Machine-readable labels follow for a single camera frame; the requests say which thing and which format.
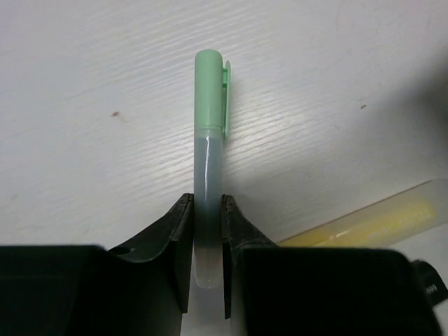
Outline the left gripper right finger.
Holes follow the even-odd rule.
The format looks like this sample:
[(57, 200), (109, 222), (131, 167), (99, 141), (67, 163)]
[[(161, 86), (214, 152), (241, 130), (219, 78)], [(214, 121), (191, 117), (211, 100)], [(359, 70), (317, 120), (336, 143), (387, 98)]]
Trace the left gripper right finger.
[(439, 335), (421, 269), (383, 248), (280, 247), (221, 201), (225, 317), (233, 335)]

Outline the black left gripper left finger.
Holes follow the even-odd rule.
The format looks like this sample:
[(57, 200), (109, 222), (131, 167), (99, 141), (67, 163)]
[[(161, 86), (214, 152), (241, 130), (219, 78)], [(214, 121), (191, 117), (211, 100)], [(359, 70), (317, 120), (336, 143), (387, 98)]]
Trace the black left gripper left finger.
[(111, 249), (1, 247), (2, 335), (179, 335), (188, 310), (193, 196)]

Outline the pastel yellow highlighter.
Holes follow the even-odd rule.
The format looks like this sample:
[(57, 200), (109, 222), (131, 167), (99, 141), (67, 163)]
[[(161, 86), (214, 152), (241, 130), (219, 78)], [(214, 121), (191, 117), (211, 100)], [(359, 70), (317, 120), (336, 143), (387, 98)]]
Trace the pastel yellow highlighter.
[(447, 179), (399, 192), (279, 243), (282, 247), (386, 247), (447, 223)]

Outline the pastel green highlighter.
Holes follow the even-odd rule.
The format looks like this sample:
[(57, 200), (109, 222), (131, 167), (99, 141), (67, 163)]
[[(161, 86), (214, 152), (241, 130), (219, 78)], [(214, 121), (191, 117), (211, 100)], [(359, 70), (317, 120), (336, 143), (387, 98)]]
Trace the pastel green highlighter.
[(194, 271), (200, 288), (222, 278), (223, 144), (230, 132), (231, 67), (212, 49), (195, 56)]

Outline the pink black highlighter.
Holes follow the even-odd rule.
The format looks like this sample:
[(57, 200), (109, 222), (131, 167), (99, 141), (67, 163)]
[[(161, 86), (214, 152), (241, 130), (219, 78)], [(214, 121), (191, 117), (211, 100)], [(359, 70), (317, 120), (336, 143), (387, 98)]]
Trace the pink black highlighter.
[(437, 270), (424, 260), (414, 260), (412, 264), (423, 281), (431, 306), (435, 307), (445, 302), (448, 297), (447, 286)]

